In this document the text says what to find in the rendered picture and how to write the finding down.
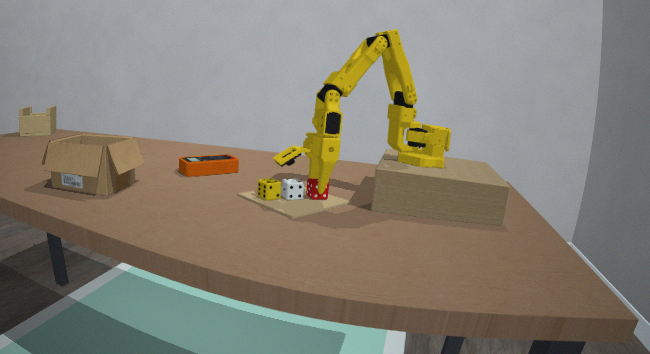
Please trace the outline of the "orange digital multimeter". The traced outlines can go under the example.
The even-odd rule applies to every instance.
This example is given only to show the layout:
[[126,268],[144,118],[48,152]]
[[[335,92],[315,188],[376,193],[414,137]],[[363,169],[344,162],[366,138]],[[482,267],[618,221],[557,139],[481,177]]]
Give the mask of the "orange digital multimeter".
[[237,173],[238,165],[239,159],[228,154],[179,158],[179,171],[187,177]]

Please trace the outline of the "red die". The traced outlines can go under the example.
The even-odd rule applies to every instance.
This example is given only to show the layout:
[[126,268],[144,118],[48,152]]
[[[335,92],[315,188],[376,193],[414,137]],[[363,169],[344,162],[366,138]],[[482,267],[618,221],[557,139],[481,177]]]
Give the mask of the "red die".
[[326,186],[323,194],[318,193],[318,179],[308,179],[307,180],[307,190],[306,194],[311,199],[327,199],[328,198],[329,183]]

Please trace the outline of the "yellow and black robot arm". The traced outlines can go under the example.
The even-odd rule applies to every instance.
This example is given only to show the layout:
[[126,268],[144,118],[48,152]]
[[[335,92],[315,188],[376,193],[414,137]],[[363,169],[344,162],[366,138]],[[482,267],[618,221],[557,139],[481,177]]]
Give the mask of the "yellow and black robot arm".
[[[394,150],[400,151],[398,162],[443,168],[444,147],[447,147],[446,136],[449,130],[427,124],[422,124],[421,129],[421,123],[414,121],[417,110],[413,105],[417,102],[417,94],[398,30],[378,32],[375,35],[360,44],[339,70],[342,72],[332,72],[325,80],[325,86],[317,92],[312,124],[319,136],[341,136],[343,113],[338,108],[340,97],[348,97],[357,82],[382,54],[390,96],[394,101],[394,104],[388,104],[387,143]],[[403,143],[406,128],[409,128],[406,135],[408,145]]]

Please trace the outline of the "white die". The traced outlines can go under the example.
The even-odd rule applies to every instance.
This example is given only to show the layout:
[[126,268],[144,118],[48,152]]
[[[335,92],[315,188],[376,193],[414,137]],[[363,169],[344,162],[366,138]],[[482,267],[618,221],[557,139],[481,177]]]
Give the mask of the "white die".
[[299,179],[282,180],[282,196],[287,200],[302,200],[304,183]]

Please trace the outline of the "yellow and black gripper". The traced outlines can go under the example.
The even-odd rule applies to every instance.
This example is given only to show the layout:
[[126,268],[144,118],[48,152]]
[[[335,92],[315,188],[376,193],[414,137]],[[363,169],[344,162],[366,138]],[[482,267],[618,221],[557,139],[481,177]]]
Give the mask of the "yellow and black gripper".
[[286,164],[290,166],[295,163],[295,158],[304,153],[310,160],[309,179],[318,179],[318,193],[323,194],[339,159],[341,139],[339,136],[319,136],[318,132],[308,132],[306,136],[308,138],[305,138],[303,147],[291,146],[273,157],[273,160],[281,167]]

